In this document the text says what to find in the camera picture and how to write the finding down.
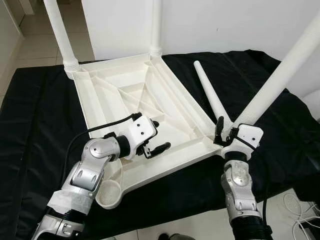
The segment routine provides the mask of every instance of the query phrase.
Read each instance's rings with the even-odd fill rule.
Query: black clamp
[[[232,141],[237,137],[239,129],[235,127],[231,128],[229,136],[226,137],[226,141],[223,141],[221,134],[224,129],[224,119],[225,118],[223,116],[220,116],[217,120],[217,123],[215,125],[215,134],[214,134],[213,143],[226,147],[226,146],[229,146],[232,143]]]
[[[152,121],[153,125],[157,128],[159,127],[159,122]],[[149,143],[149,140],[146,140],[141,146],[139,146],[136,150],[136,154],[138,156],[144,154],[145,158],[151,159],[159,154],[162,154],[165,150],[169,149],[171,147],[170,142],[166,142],[162,145],[157,146],[155,149],[150,150],[150,148],[147,147],[147,144]]]

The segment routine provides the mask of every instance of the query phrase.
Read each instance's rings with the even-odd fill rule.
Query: white wall
[[[4,0],[0,0],[0,32],[0,96],[2,96],[6,92],[12,65],[23,40]]]
[[[148,52],[151,0],[82,0],[95,58]],[[320,9],[318,0],[163,0],[164,54],[261,50],[279,60]],[[289,84],[320,88],[320,48]]]

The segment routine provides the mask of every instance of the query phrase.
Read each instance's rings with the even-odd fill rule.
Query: white cable
[[[121,171],[121,172],[120,172],[120,181],[119,181],[119,184],[120,184],[120,187],[122,188],[122,180],[123,180],[123,178],[124,178],[124,166],[123,166],[120,158],[119,158],[119,161],[120,161],[120,165],[121,165],[121,167],[120,167],[120,171]]]
[[[297,203],[297,205],[298,205],[298,207],[299,207],[300,213],[294,212],[294,211],[292,211],[292,210],[288,207],[288,205],[287,205],[287,203],[286,203],[286,199],[287,199],[288,196],[292,196],[293,199],[296,201],[296,203]],[[305,238],[306,238],[307,240],[310,240],[309,237],[308,237],[308,234],[306,233],[306,230],[305,230],[305,229],[303,228],[303,226],[302,226],[302,222],[308,223],[309,225],[311,225],[311,226],[313,226],[313,227],[315,227],[315,228],[319,228],[319,229],[320,229],[320,226],[316,226],[316,225],[314,225],[314,224],[312,224],[312,223],[310,223],[310,222],[308,221],[308,220],[313,220],[313,219],[320,219],[320,217],[319,217],[319,216],[311,216],[311,217],[307,217],[307,218],[302,218],[302,215],[305,214],[305,213],[307,213],[309,210],[311,210],[311,209],[313,209],[313,208],[316,209],[317,211],[319,211],[319,209],[316,207],[316,204],[313,204],[313,205],[310,206],[307,210],[303,211],[303,210],[302,210],[303,208],[302,208],[302,205],[301,205],[301,203],[300,203],[300,200],[299,200],[293,193],[286,193],[286,194],[283,196],[283,204],[284,204],[284,207],[285,207],[290,213],[298,216],[298,219],[295,221],[294,225],[292,226],[292,236],[293,236],[293,239],[294,239],[294,240],[297,240],[297,238],[296,238],[296,233],[295,233],[295,229],[296,229],[297,225],[299,225],[300,228],[301,228],[301,230],[302,230],[302,232],[303,232],[303,234],[304,234],[304,236],[305,236]]]

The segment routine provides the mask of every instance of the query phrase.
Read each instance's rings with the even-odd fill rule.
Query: wall baseboard
[[[4,71],[2,73],[2,75],[0,76],[0,96],[4,96],[7,92],[7,89],[9,87],[10,81],[16,71],[16,58],[18,56],[20,47],[24,41],[24,36],[22,34],[20,34],[16,45],[8,59],[8,62],[4,68]]]

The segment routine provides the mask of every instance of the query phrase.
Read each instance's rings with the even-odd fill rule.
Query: white tape
[[[71,209],[88,215],[93,199],[67,190],[55,191],[48,203],[57,213],[65,214]]]

